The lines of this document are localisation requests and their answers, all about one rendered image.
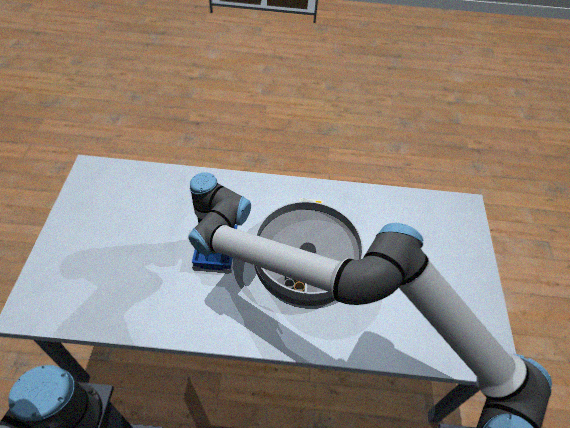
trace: white table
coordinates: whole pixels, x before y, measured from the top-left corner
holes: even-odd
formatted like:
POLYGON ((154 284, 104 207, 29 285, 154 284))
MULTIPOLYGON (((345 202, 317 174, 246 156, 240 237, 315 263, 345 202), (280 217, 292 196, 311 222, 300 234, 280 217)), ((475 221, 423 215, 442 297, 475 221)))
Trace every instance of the white table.
POLYGON ((45 347, 117 345, 474 385, 399 290, 369 305, 303 309, 271 295, 237 259, 229 274, 194 271, 189 182, 205 171, 252 202, 240 226, 248 233, 301 199, 350 219, 363 252, 383 225, 411 225, 432 263, 514 353, 480 195, 90 156, 77 158, 0 314, 0 334, 45 347))

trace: wooden floor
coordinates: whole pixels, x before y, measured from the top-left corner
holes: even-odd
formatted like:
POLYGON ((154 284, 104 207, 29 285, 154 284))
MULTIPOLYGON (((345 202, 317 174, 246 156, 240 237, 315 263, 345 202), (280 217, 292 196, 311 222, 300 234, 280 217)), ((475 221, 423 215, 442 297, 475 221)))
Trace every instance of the wooden floor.
MULTIPOLYGON (((0 1, 3 306, 78 154, 482 194, 517 351, 570 422, 570 21, 319 2, 0 1)), ((69 346, 133 423, 427 427, 451 385, 69 346)), ((0 339, 0 413, 50 364, 0 339)), ((476 395, 446 421, 475 426, 476 395)))

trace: cylindrical arm tube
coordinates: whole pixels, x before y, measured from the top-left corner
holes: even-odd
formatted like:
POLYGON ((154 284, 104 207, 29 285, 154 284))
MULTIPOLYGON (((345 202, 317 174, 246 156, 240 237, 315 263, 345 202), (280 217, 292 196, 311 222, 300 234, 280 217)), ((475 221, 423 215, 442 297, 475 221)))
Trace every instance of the cylindrical arm tube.
POLYGON ((431 263, 400 289, 473 370, 486 396, 504 397, 522 385, 524 362, 503 349, 431 263))
POLYGON ((236 257, 327 291, 332 291, 336 271, 343 262, 228 226, 216 229, 212 247, 217 253, 236 257))

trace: black table leg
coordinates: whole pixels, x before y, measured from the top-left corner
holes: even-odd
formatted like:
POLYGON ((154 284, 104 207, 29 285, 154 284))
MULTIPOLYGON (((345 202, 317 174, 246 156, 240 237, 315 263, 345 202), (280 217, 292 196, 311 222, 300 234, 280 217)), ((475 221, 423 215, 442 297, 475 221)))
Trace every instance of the black table leg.
POLYGON ((71 373, 77 382, 89 382, 89 373, 77 362, 60 342, 35 341, 42 350, 62 369, 71 373))
POLYGON ((439 423, 451 412, 473 397, 479 391, 476 385, 457 385, 433 406, 428 414, 431 423, 439 423))

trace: round container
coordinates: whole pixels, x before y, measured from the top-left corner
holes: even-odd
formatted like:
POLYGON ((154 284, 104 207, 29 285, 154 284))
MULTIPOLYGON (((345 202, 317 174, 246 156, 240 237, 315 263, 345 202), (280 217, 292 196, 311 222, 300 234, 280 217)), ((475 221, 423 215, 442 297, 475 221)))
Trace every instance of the round container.
MULTIPOLYGON (((354 225, 343 214, 326 205, 297 202, 271 213, 257 234, 282 244, 333 260, 360 259, 362 244, 354 225)), ((257 276, 274 296, 300 307, 323 306, 333 301, 330 291, 311 284, 300 286, 290 278, 255 267, 257 276)))

